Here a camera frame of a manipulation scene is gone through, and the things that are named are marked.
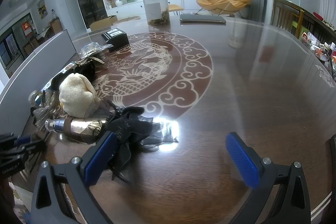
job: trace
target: white cabinet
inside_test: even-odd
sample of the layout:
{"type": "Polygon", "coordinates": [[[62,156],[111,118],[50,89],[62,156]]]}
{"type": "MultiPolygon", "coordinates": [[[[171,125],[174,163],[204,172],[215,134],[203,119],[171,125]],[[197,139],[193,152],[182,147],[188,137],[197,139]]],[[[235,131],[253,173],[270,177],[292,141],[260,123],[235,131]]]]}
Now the white cabinet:
{"type": "Polygon", "coordinates": [[[129,8],[129,15],[130,16],[137,16],[145,14],[145,8],[143,6],[143,2],[136,2],[128,5],[129,8]]]}
{"type": "Polygon", "coordinates": [[[199,10],[201,7],[197,4],[196,0],[184,0],[185,10],[199,10]]]}
{"type": "MultiPolygon", "coordinates": [[[[201,8],[196,3],[196,0],[168,0],[168,4],[176,4],[182,7],[184,10],[181,11],[181,14],[189,14],[192,12],[195,13],[201,8]]],[[[112,9],[107,9],[106,12],[108,16],[116,15],[117,19],[123,19],[132,16],[146,18],[143,1],[133,2],[112,9]]]]}
{"type": "Polygon", "coordinates": [[[184,8],[183,0],[168,0],[168,4],[176,4],[184,8]]]}
{"type": "Polygon", "coordinates": [[[117,16],[117,19],[122,19],[125,17],[129,17],[130,16],[130,12],[129,12],[129,5],[122,5],[119,7],[115,7],[112,9],[107,10],[107,15],[108,16],[112,16],[115,15],[117,16]]]}

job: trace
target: clear plastic container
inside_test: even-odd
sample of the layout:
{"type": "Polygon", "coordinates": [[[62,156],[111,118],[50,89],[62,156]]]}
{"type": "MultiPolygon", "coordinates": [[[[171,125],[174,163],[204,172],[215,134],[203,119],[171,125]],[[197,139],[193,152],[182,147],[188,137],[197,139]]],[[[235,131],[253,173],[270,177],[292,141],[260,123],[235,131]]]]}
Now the clear plastic container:
{"type": "Polygon", "coordinates": [[[169,23],[168,0],[143,0],[148,25],[169,23]]]}

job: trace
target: laptop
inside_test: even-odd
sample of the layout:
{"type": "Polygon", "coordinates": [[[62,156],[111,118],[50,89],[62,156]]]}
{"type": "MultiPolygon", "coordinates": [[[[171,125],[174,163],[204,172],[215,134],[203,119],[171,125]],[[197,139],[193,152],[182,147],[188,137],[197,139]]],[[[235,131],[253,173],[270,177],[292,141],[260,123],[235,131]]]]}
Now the laptop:
{"type": "Polygon", "coordinates": [[[221,16],[211,16],[211,15],[180,15],[180,22],[200,22],[200,23],[220,23],[226,24],[226,20],[221,16]]]}

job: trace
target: dragon pattern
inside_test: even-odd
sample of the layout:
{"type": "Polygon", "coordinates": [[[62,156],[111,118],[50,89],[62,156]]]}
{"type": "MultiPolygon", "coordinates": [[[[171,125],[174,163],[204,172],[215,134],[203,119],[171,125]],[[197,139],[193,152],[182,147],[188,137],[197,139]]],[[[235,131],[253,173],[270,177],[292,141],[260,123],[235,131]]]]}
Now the dragon pattern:
{"type": "Polygon", "coordinates": [[[213,65],[206,49],[191,38],[166,32],[130,35],[130,45],[102,53],[105,69],[93,86],[116,105],[137,105],[150,116],[180,116],[198,102],[213,65]]]}

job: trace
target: metal screw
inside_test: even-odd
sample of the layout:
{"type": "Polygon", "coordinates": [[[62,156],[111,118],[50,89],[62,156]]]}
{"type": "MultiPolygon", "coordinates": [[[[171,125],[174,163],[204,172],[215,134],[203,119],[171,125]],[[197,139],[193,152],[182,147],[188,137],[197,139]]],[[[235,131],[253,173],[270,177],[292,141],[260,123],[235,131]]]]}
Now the metal screw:
{"type": "Polygon", "coordinates": [[[296,168],[300,168],[300,167],[301,167],[301,163],[299,163],[298,161],[295,161],[295,162],[294,162],[294,166],[295,166],[296,168]]]}
{"type": "Polygon", "coordinates": [[[71,159],[71,162],[72,162],[73,164],[77,164],[77,163],[79,163],[80,160],[81,160],[80,157],[73,157],[73,158],[71,159]]]}
{"type": "Polygon", "coordinates": [[[48,162],[45,160],[43,163],[41,163],[41,167],[45,168],[48,166],[48,162]]]}
{"type": "Polygon", "coordinates": [[[263,159],[262,159],[262,162],[263,162],[264,164],[270,164],[272,161],[271,161],[270,158],[263,158],[263,159]]]}

